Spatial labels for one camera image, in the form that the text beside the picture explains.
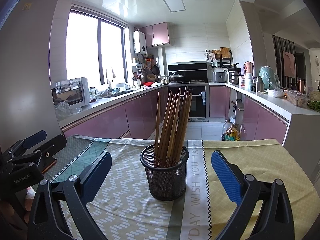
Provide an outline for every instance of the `mint green appliance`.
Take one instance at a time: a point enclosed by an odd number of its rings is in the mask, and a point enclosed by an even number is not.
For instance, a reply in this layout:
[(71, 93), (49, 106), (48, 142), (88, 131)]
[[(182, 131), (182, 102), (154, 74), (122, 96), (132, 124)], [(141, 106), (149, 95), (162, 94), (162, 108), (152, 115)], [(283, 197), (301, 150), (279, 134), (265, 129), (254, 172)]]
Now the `mint green appliance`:
[(274, 90), (280, 88), (280, 80), (278, 75), (268, 66), (262, 66), (259, 71), (265, 89)]

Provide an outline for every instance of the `red bowl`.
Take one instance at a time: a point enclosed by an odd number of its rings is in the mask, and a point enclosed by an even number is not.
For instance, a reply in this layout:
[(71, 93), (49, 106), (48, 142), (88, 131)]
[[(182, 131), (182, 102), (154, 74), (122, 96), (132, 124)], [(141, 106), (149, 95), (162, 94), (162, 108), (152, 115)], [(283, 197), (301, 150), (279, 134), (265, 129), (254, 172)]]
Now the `red bowl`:
[(151, 86), (154, 82), (145, 82), (143, 85), (148, 87), (148, 86)]

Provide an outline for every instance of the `green vegetable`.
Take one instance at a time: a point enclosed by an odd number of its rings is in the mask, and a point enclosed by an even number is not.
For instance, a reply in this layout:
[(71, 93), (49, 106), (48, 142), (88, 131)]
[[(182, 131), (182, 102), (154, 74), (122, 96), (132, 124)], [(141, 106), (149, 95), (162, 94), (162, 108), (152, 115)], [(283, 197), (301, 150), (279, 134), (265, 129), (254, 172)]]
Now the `green vegetable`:
[(308, 107), (312, 110), (320, 112), (320, 101), (309, 101)]

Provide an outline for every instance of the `window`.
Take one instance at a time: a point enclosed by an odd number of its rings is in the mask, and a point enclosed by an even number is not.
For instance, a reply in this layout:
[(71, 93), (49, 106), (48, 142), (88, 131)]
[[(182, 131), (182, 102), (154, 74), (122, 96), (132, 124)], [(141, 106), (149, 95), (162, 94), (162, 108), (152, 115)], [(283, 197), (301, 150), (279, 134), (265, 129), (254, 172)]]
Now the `window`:
[(124, 28), (100, 18), (70, 12), (67, 42), (67, 78), (86, 77), (88, 86), (126, 82)]

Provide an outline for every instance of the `curtain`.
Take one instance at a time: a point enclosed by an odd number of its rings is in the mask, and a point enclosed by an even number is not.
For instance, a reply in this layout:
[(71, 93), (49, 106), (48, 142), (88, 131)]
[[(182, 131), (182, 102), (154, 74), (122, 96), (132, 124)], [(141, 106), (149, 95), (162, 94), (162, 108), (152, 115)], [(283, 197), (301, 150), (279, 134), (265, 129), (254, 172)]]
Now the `curtain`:
[(283, 51), (295, 55), (296, 49), (294, 47), (294, 42), (283, 39), (278, 36), (273, 37), (273, 45), (275, 46), (276, 53), (276, 65), (277, 65), (277, 75), (280, 79), (280, 85), (284, 88), (291, 88), (292, 85), (296, 85), (297, 78), (297, 65), (296, 60), (294, 60), (295, 77), (288, 77), (284, 75), (284, 56)]

